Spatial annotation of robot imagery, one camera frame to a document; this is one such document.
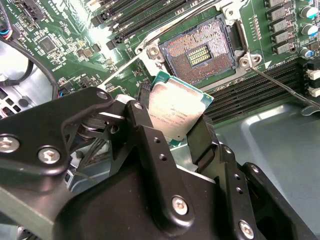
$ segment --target intel xeon processor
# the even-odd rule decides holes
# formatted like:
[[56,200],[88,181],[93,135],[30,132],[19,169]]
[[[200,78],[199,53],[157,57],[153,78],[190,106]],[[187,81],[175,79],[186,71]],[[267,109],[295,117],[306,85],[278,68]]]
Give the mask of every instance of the intel xeon processor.
[[160,71],[150,92],[149,115],[155,129],[178,144],[212,103],[213,97]]

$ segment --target screw head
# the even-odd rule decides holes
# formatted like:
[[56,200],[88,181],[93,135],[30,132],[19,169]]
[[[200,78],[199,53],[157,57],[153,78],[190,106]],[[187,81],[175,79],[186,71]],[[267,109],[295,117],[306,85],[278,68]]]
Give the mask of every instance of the screw head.
[[247,239],[254,239],[254,237],[255,237],[254,231],[252,230],[252,228],[250,227],[250,225],[248,223],[241,220],[239,222],[239,227]]
[[137,109],[143,109],[143,108],[144,108],[139,102],[135,102],[135,103],[134,103],[134,106],[135,106]]
[[159,54],[159,50],[155,46],[153,46],[149,49],[149,53],[151,56],[157,56]]
[[251,165],[251,168],[255,173],[259,173],[259,169],[255,165]]
[[0,153],[9,154],[17,150],[20,143],[17,139],[12,136],[0,137]]
[[45,147],[38,153],[38,158],[45,164],[55,164],[60,159],[60,153],[51,147]]
[[172,199],[172,206],[177,214],[186,215],[188,212],[188,205],[181,197],[175,196]]
[[101,99],[108,99],[107,94],[105,92],[103,92],[103,91],[97,91],[96,94]]

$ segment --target cable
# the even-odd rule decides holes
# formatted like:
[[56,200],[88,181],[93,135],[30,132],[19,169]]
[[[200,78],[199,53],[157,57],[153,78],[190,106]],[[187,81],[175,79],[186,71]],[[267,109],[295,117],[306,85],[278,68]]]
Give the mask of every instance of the cable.
[[31,75],[33,69],[34,69],[34,63],[31,60],[28,60],[28,66],[26,67],[26,70],[22,75],[22,77],[20,77],[17,80],[6,79],[5,81],[0,81],[0,87],[19,85]]
[[102,90],[106,90],[106,83],[108,83],[110,80],[112,80],[114,77],[116,77],[119,73],[121,73],[124,69],[126,69],[130,64],[132,64],[134,61],[136,61],[140,54],[142,52],[138,53],[134,58],[130,59],[130,61],[128,61],[127,63],[125,63],[124,65],[122,65],[121,67],[118,68],[118,70],[113,73],[110,77],[108,77],[103,83],[101,83],[98,88],[102,89]]
[[307,99],[306,97],[300,95],[299,93],[297,93],[296,91],[294,91],[293,89],[291,89],[290,87],[284,85],[283,83],[279,82],[278,80],[264,74],[263,72],[254,69],[253,67],[251,68],[253,71],[255,71],[257,74],[261,75],[262,77],[270,80],[271,82],[277,84],[278,86],[282,87],[283,89],[285,89],[287,92],[289,92],[292,96],[296,97],[297,99],[299,99],[300,101],[302,101],[304,104],[310,105],[310,106],[314,106],[318,109],[320,109],[320,104],[316,103],[315,101],[312,101],[310,99]]
[[6,37],[5,37],[5,40],[8,40],[12,33],[13,33],[13,28],[12,28],[12,24],[11,24],[11,21],[10,21],[10,18],[8,17],[8,13],[6,11],[6,8],[5,8],[5,4],[4,4],[4,0],[0,0],[0,9],[3,13],[3,16],[4,16],[4,19],[5,19],[5,23],[6,23],[6,26],[7,26],[7,29],[8,29],[8,32],[7,33],[3,33],[3,34],[8,34]]
[[77,171],[80,171],[88,165],[92,158],[99,152],[99,150],[106,144],[103,139],[97,138],[91,145],[88,152],[85,154],[84,158],[80,161]]
[[7,35],[9,32],[10,32],[10,30],[7,30],[7,31],[0,31],[0,34],[1,34],[1,35]]
[[164,30],[163,32],[159,33],[157,36],[155,36],[154,38],[152,38],[151,40],[147,41],[144,46],[147,46],[151,43],[153,43],[156,39],[160,38],[162,35],[166,34],[167,32],[171,31],[172,29],[174,29],[175,27],[185,23],[188,19],[200,14],[201,12],[213,7],[215,4],[217,4],[216,1],[213,1],[211,3],[208,3],[206,5],[203,5],[202,7],[198,8],[196,11],[194,11],[193,13],[191,13],[190,15],[186,16],[185,18],[183,18],[181,21],[176,22],[175,24],[173,24],[172,26],[168,27],[166,30]]
[[22,46],[20,46],[18,43],[15,41],[5,41],[3,38],[0,37],[0,40],[11,46],[13,49],[17,50],[19,53],[27,57],[30,61],[32,61],[42,72],[43,74],[48,78],[48,81],[50,82],[52,86],[52,100],[58,98],[58,91],[59,91],[59,86],[58,83],[52,74],[52,72],[47,69],[42,62],[40,62],[38,59],[36,59],[34,56],[32,56],[28,50],[24,49]]

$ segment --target green circuit board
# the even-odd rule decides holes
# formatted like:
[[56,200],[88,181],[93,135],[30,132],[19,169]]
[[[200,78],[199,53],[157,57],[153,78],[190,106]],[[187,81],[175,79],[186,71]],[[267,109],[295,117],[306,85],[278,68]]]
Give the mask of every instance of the green circuit board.
[[[175,1],[177,0],[158,4],[150,8],[149,11],[139,14],[138,17],[141,19],[147,18],[165,8],[168,2],[174,4]],[[318,0],[284,1],[291,3],[291,7],[288,10],[290,15],[292,15],[290,21],[293,29],[291,43],[294,49],[282,54],[276,54],[273,49],[274,43],[271,40],[270,21],[267,18],[268,9],[266,8],[265,1],[250,0],[240,10],[250,51],[252,54],[262,55],[262,62],[259,65],[261,71],[296,59],[299,57],[301,47],[317,42],[319,38],[318,35],[309,37],[300,34],[301,27],[306,23],[318,25],[320,20],[319,15],[313,19],[299,17],[301,8],[306,5],[318,8]],[[26,10],[21,7],[21,4],[29,2],[36,4],[37,8],[43,12],[45,17],[42,20],[34,21],[30,15],[26,14]],[[112,20],[108,20],[98,27],[94,27],[91,23],[91,19],[103,12],[106,6],[101,4],[100,8],[92,10],[88,7],[88,2],[89,0],[7,0],[6,3],[9,17],[20,43],[53,72],[59,86],[63,87],[69,84],[69,87],[71,86],[72,88],[69,89],[70,91],[77,91],[80,88],[87,87],[84,86],[83,79],[86,79],[87,84],[90,86],[99,85],[120,66],[135,56],[134,51],[136,47],[148,33],[206,1],[188,1],[179,11],[163,15],[147,27],[141,28],[141,30],[138,29],[133,36],[112,50],[109,50],[106,46],[106,43],[112,40],[115,35],[106,27]],[[147,2],[149,1],[134,0],[127,7],[123,7],[121,14],[125,16],[131,11],[139,9]],[[221,12],[217,11],[215,7],[203,11],[201,14],[163,35],[160,38],[160,43],[184,33],[219,14]],[[235,71],[231,69],[222,74],[211,76],[202,80],[197,87],[201,88],[215,83],[234,73]],[[252,72],[248,72],[241,79],[235,79],[231,84],[249,78],[252,75]],[[114,97],[117,94],[135,97],[140,84],[143,81],[152,82],[153,79],[154,77],[149,75],[142,61],[138,60],[111,80],[107,84],[106,89]],[[220,88],[228,87],[229,84],[222,85]]]

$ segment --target capacitor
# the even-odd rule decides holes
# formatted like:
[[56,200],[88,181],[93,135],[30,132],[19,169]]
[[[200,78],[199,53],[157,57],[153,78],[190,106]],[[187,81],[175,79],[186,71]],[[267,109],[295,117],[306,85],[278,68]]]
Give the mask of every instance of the capacitor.
[[303,35],[314,36],[318,33],[318,27],[308,23],[302,27],[301,33]]
[[305,6],[300,12],[300,17],[313,19],[315,16],[317,16],[318,12],[319,10],[316,7]]
[[311,58],[314,55],[314,52],[306,47],[301,48],[299,53],[301,57],[304,57],[306,59]]

